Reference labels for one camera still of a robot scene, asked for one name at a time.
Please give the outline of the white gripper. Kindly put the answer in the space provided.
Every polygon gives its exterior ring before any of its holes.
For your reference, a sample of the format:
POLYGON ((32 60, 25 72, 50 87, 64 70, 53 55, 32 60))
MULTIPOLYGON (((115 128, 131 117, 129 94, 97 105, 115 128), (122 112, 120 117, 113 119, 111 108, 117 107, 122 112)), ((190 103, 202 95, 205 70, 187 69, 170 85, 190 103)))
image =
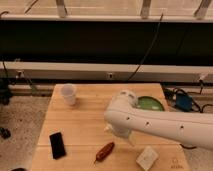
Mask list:
POLYGON ((106 127, 104 128, 104 131, 107 133, 111 133, 123 139, 129 145, 132 145, 132 141, 130 140, 131 131, 129 129, 119 127, 119 126, 114 126, 112 124, 107 123, 106 127))

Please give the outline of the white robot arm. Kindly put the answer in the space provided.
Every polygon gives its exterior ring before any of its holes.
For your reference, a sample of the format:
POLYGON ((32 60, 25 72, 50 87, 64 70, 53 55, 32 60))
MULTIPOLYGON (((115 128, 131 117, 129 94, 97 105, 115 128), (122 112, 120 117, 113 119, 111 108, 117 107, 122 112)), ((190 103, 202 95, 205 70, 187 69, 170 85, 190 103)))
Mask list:
POLYGON ((138 131, 213 150, 213 114, 143 110, 129 90, 111 99, 104 119, 112 133, 123 139, 138 131))

